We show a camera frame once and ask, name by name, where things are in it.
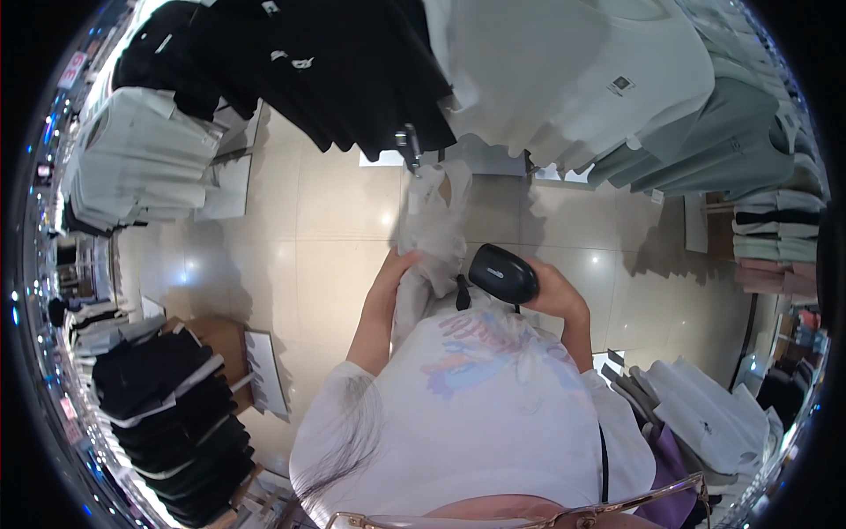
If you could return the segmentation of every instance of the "white sign board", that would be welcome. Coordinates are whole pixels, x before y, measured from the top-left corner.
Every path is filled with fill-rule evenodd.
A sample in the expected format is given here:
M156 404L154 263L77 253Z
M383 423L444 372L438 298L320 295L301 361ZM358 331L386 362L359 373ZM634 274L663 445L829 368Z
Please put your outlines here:
M87 58L87 53L74 52L74 56L70 58L68 65L64 67L62 76L58 78L59 88L68 89L74 85L76 78L80 76L80 72L85 67L85 60Z

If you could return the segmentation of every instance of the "tiled floor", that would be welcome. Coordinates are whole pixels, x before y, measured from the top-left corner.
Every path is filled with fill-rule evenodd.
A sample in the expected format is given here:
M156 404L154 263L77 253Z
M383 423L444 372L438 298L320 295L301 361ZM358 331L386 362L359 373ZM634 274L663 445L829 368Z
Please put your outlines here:
M272 334L290 423L255 411L240 418L259 462L284 471L311 398L346 355L409 176L360 168L355 149L322 154L264 112L245 217L132 228L118 246L130 297L140 292L169 316L226 314ZM732 377L750 296L733 283L730 263L684 251L681 200L659 206L611 185L477 176L465 233L468 262L494 242L555 264L591 307L594 351L625 350L627 363L642 366L683 355L720 383Z

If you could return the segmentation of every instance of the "shopper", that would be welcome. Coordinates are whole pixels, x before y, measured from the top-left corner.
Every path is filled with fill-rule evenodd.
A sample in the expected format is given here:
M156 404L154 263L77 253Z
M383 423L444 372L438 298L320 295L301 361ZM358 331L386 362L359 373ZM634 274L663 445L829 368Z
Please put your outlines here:
M654 457L629 404L593 369L591 313L573 285L527 260L540 293L525 307L563 318L560 340L477 290L470 309L435 310L391 356L398 283L419 259L391 249L346 361L299 427L290 474L312 519L326 527L345 511L385 527L508 528L599 504L603 482L611 503L647 493ZM624 526L657 527L623 512L595 525Z

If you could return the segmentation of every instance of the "white t-shirt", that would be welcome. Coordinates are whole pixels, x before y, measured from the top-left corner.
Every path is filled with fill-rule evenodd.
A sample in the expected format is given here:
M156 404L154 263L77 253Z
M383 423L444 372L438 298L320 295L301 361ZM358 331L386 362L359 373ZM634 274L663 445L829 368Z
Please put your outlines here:
M357 400L348 388L361 384L367 390ZM319 526L338 511L425 515L495 494L565 507L598 503L598 422L611 501L648 491L655 477L629 403L596 371L580 375L556 337L497 306L421 321L379 377L350 362L330 372L297 432L290 461L297 493L351 446L356 418L358 449L368 452L366 440L377 433L376 451L307 506Z
M455 137L575 169L705 104L714 70L674 0L425 0Z

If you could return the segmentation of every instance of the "white t-shirt on hanger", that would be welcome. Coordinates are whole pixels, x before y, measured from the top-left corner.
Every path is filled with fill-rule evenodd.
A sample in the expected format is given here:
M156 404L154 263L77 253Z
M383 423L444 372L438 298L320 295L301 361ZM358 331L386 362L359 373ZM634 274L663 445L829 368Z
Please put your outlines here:
M700 108L713 67L674 0L425 0L456 136L579 168Z

